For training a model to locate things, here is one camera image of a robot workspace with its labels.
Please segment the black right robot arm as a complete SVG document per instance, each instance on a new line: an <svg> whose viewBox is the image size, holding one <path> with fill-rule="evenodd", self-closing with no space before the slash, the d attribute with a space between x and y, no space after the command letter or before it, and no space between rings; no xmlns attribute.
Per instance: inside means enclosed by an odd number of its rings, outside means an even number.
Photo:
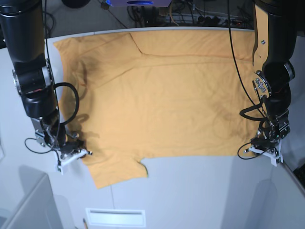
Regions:
<svg viewBox="0 0 305 229"><path fill-rule="evenodd" d="M0 2L0 25L14 67L15 87L33 123L37 142L61 152L59 159L92 155L78 133L66 132L66 125L76 118L80 99L72 84L54 82L44 22L40 0ZM70 88L76 100L74 112L65 122L60 121L56 93L61 86Z"/></svg>

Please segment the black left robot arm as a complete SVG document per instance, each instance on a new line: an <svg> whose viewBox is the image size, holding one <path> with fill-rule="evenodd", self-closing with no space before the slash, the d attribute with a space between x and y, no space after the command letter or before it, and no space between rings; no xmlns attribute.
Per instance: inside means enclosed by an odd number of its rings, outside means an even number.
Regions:
<svg viewBox="0 0 305 229"><path fill-rule="evenodd" d="M256 149L273 150L289 132L289 83L295 78L290 63L294 53L296 29L295 0L255 0L253 18L253 85L265 118L251 144Z"/></svg>

